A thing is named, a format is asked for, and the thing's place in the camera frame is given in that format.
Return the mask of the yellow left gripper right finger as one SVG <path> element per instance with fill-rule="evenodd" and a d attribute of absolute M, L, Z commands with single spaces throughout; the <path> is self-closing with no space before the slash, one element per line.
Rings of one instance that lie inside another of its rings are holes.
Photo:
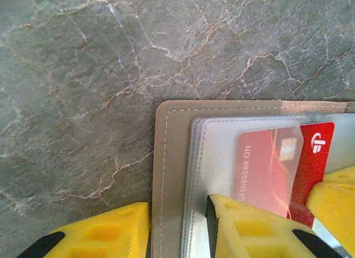
<path fill-rule="evenodd" d="M 211 257 L 340 257 L 307 226 L 220 194 L 206 200 Z"/>

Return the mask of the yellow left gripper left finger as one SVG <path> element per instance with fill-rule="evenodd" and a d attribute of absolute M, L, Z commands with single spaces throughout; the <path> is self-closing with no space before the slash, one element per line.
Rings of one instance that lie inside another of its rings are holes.
<path fill-rule="evenodd" d="M 59 227 L 18 256 L 147 257 L 149 237 L 149 204 L 138 202 Z"/>

